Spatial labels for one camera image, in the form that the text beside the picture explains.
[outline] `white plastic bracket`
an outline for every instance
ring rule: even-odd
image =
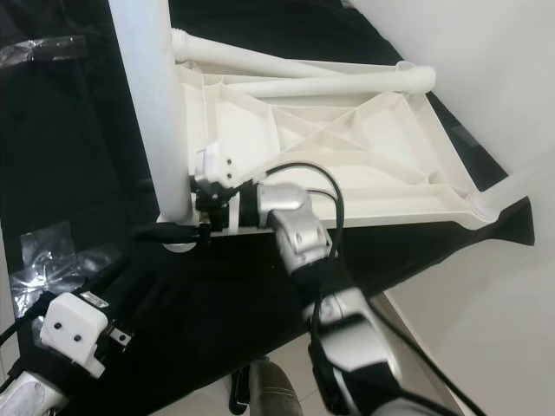
[[[71,293],[63,293],[50,303],[41,341],[98,379],[105,367],[95,358],[96,343],[107,326],[108,319],[100,310]]]

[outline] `white floor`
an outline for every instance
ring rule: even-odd
[[[268,356],[287,374],[291,385],[301,401],[304,416],[327,416],[330,413],[318,392],[310,363],[309,336],[303,335]],[[229,416],[227,409],[231,379],[218,380],[201,388],[172,405],[153,413],[153,416]]]

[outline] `white wall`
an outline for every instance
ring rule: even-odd
[[[555,146],[555,2],[353,0],[509,172]],[[489,416],[555,413],[555,179],[532,198],[537,244],[486,241],[389,291]]]

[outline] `black cloth backdrop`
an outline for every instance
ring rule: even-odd
[[[69,220],[76,250],[116,244],[155,271],[156,302],[123,359],[69,406],[69,415],[149,414],[229,374],[304,331],[295,283],[272,235],[216,238],[210,250],[174,255],[134,244],[130,227],[155,220],[133,104],[106,0],[5,0],[2,45],[83,34],[89,56],[29,62],[2,72],[1,199],[9,271],[22,268],[19,236]],[[338,1],[170,1],[173,26],[196,36],[287,58],[393,64],[394,48]],[[429,95],[477,186],[506,174]],[[533,244],[527,199],[478,231],[455,223],[348,229],[347,264],[365,294],[402,282],[487,238]],[[48,352],[19,334],[29,369],[55,371]]]

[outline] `white tube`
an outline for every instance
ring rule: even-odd
[[[192,36],[181,29],[172,29],[176,62],[199,61],[240,68],[252,73],[271,76],[302,78],[305,76],[331,76],[340,73],[313,67],[254,50],[238,48],[225,43]]]
[[[540,186],[545,186],[547,180],[553,180],[554,161],[555,147],[488,190],[470,195],[470,207],[485,219],[496,219],[505,208],[520,201]]]
[[[109,0],[127,83],[163,220],[192,215],[185,100],[167,0]]]
[[[435,84],[431,67],[376,72],[372,74],[336,75],[298,80],[275,80],[229,84],[245,94],[257,98],[297,97],[309,95],[337,95],[402,91],[411,94],[427,93]]]

